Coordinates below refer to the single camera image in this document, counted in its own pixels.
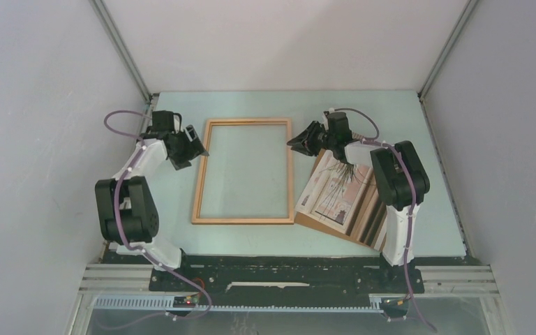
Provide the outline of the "wooden picture frame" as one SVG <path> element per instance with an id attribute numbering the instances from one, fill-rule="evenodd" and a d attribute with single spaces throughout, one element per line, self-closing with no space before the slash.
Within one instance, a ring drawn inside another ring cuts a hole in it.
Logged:
<path id="1" fill-rule="evenodd" d="M 208 119 L 192 222 L 285 225 L 294 222 L 292 120 Z"/>

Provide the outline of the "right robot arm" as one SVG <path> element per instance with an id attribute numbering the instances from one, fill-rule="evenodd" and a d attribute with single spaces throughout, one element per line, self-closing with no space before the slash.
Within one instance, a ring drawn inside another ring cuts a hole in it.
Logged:
<path id="1" fill-rule="evenodd" d="M 350 130 L 348 111 L 335 108 L 324 112 L 322 121 L 312 121 L 287 145 L 305 156 L 330 151 L 342 164 L 373 169 L 378 195 L 387 208 L 387 238 L 382 255 L 389 266 L 378 272 L 378 282 L 382 289 L 395 292 L 406 282 L 399 266 L 407 266 L 414 258 L 415 217 L 430 190 L 429 177 L 411 141 L 390 144 L 378 137 L 357 137 Z"/>

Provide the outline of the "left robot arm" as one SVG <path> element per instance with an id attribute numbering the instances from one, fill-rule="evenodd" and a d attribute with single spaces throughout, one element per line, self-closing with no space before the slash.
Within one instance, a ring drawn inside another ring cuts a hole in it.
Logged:
<path id="1" fill-rule="evenodd" d="M 160 216 L 148 179 L 164 163 L 182 170 L 208 152 L 194 127 L 184 125 L 179 113 L 154 111 L 149 120 L 144 132 L 131 135 L 135 148 L 122 169 L 96 182 L 100 232 L 105 241 L 116 242 L 167 271 L 166 282 L 181 291 L 190 287 L 193 272 L 181 265 L 183 251 L 158 236 Z"/>

